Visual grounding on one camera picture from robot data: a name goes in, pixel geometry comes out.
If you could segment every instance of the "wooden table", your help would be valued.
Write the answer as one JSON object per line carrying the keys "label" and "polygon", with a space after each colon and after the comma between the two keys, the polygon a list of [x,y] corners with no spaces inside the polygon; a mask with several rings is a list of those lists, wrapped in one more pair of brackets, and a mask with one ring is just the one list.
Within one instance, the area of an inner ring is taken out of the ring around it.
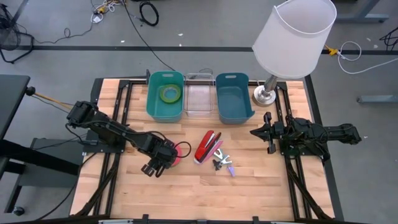
{"label": "wooden table", "polygon": [[[99,95],[99,110],[110,117],[118,83],[117,79],[103,80]],[[287,82],[287,86],[293,115],[311,119],[303,82]],[[252,94],[254,86],[250,86],[249,91]],[[119,165],[111,218],[141,218],[143,214],[149,214],[151,219],[252,220],[253,216],[260,220],[294,219],[284,157],[278,152],[267,154],[267,143],[249,133],[264,124],[266,111],[272,113],[272,121],[277,120],[274,105],[263,108],[252,102],[256,114],[242,125],[222,124],[217,105],[209,118],[189,118],[184,114],[178,123],[162,124],[146,113],[146,99],[147,86],[134,85],[127,121],[130,127],[136,131],[160,131],[175,142],[188,141],[193,151],[178,166],[155,178],[140,170],[149,158],[126,144]],[[119,110],[118,118],[121,118],[122,110]],[[224,143],[221,148],[231,156],[236,177],[231,177],[225,167],[215,171],[211,160],[200,166],[193,163],[195,150],[209,129],[222,132]],[[182,145],[182,150],[187,152],[187,147]],[[71,214],[79,211],[96,190],[103,156],[95,155],[82,168]],[[325,213],[334,217],[321,160],[315,156],[302,156],[302,162],[308,191]],[[302,198],[297,189],[296,192],[300,214],[304,217]],[[104,212],[106,196],[107,190],[100,213]]]}

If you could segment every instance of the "tape roll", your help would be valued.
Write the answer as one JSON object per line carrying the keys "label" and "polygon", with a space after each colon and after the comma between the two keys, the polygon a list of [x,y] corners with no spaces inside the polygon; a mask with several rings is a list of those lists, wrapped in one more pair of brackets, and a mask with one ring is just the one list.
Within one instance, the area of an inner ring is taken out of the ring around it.
{"label": "tape roll", "polygon": [[160,99],[165,103],[175,103],[181,97],[181,89],[177,85],[169,84],[160,89]]}

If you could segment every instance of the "concrete floor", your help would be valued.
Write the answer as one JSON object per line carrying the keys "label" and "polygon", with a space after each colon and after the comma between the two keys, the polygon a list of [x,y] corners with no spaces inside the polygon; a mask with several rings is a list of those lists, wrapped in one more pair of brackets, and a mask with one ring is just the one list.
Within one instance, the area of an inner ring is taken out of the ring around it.
{"label": "concrete floor", "polygon": [[[2,0],[14,14],[22,0]],[[143,25],[138,29],[152,46],[250,47],[262,29],[272,6],[283,0],[169,0],[153,1],[160,14],[157,27]],[[355,11],[363,4],[338,4],[339,12]],[[72,35],[90,27],[89,0],[30,0],[18,23],[28,33],[43,40],[63,36],[65,27]],[[129,10],[137,14],[137,3]],[[378,38],[396,28],[398,2],[386,0],[375,13],[390,14],[383,24],[335,24],[327,44],[339,47],[352,40],[366,50],[384,50]],[[104,21],[93,26],[83,37],[61,40],[62,46],[143,46],[131,27],[126,12],[117,7]],[[7,57],[20,54],[8,52]],[[252,79],[269,76],[250,52],[158,52],[163,61],[182,73],[211,68],[214,74],[244,72]],[[358,62],[344,63],[347,70],[357,71],[397,56],[365,55]],[[71,51],[38,50],[15,65],[0,62],[1,73],[29,75],[30,85],[39,93],[73,103],[88,100],[93,80],[98,77],[126,77],[150,71],[166,70],[150,52],[137,51]],[[337,59],[322,55],[312,73],[312,80],[324,125],[353,123],[363,142],[357,146],[329,144],[341,206],[346,221],[365,223],[395,223],[398,210],[398,152],[395,150],[395,124],[398,105],[359,105],[359,95],[398,94],[398,62],[360,75],[342,72]],[[44,128],[40,120],[47,119]],[[29,146],[32,138],[69,139],[63,128],[65,114],[25,97],[9,128],[6,139]],[[16,177],[5,175],[0,181],[0,209],[5,206]],[[0,213],[1,222],[33,220],[61,201],[68,189],[26,187],[17,204],[27,209],[21,217]],[[68,215],[70,197],[51,217]]]}

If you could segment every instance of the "white lampshade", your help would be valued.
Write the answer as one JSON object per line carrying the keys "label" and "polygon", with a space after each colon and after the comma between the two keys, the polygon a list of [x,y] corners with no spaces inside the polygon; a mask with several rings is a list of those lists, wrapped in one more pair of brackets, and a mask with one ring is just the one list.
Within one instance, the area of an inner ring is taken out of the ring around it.
{"label": "white lampshade", "polygon": [[274,6],[252,49],[269,73],[302,78],[317,66],[336,19],[330,0],[289,0]]}

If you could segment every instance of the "lamp base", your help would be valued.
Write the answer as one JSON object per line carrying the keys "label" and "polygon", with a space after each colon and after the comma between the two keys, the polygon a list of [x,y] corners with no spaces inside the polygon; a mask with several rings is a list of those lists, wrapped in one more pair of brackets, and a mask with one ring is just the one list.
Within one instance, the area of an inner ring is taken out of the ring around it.
{"label": "lamp base", "polygon": [[274,90],[266,92],[264,86],[258,86],[253,93],[253,102],[258,106],[269,106],[276,99],[276,93]]}

